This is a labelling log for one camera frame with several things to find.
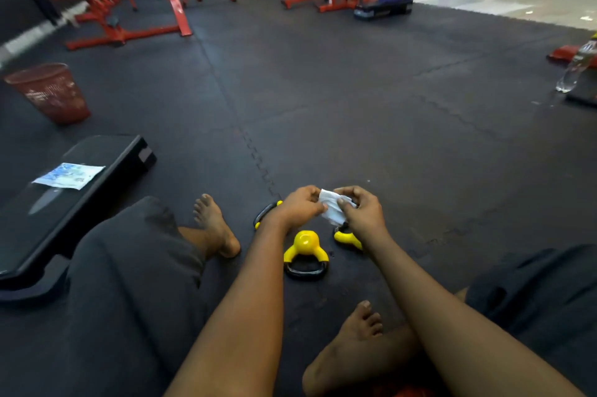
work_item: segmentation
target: mesh trash bin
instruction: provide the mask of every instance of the mesh trash bin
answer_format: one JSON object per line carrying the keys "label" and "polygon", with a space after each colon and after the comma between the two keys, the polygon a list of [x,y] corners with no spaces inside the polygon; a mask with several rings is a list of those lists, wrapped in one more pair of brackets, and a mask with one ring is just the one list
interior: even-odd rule
{"label": "mesh trash bin", "polygon": [[46,63],[13,73],[4,80],[57,124],[76,123],[91,115],[65,63]]}

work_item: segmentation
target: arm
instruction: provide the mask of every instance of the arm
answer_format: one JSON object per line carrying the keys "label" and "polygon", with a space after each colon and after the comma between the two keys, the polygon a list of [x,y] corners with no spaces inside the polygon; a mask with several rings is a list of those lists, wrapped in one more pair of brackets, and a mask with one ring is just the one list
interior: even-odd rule
{"label": "arm", "polygon": [[337,189],[349,225],[381,270],[410,326],[457,396],[581,396],[572,383],[499,326],[459,301],[392,240],[377,197]]}
{"label": "arm", "polygon": [[167,397],[271,395],[282,350],[282,243],[326,207],[299,188],[263,220],[243,267],[199,334]]}

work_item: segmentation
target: plastic water bottle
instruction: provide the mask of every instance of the plastic water bottle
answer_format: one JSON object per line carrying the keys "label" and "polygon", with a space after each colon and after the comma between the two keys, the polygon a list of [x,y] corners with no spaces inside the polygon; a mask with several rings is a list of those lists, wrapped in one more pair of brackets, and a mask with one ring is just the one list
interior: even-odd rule
{"label": "plastic water bottle", "polygon": [[566,73],[564,73],[560,81],[556,84],[556,90],[562,93],[568,93],[575,88],[581,73],[587,69],[596,54],[597,32],[587,43],[578,49],[577,53],[568,64]]}

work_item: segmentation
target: white tissue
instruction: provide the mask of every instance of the white tissue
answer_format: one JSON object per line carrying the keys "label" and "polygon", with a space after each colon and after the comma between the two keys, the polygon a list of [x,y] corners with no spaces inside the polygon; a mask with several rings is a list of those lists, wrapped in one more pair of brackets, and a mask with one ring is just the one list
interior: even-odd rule
{"label": "white tissue", "polygon": [[319,193],[319,201],[328,206],[327,211],[321,217],[327,219],[333,226],[341,226],[346,222],[346,216],[344,216],[344,213],[338,206],[338,199],[342,198],[356,208],[356,204],[348,196],[340,196],[325,189],[322,189]]}

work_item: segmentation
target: black step platform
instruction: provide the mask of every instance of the black step platform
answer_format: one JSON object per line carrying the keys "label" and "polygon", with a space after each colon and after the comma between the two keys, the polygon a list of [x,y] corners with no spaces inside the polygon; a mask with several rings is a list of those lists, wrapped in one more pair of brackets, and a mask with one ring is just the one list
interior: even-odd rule
{"label": "black step platform", "polygon": [[403,15],[410,13],[413,1],[380,2],[370,1],[358,4],[354,9],[354,16],[359,19],[373,19],[380,16]]}
{"label": "black step platform", "polygon": [[0,301],[48,294],[66,275],[76,245],[115,209],[156,158],[141,136],[93,136],[56,162],[105,166],[83,189],[29,183],[0,210]]}

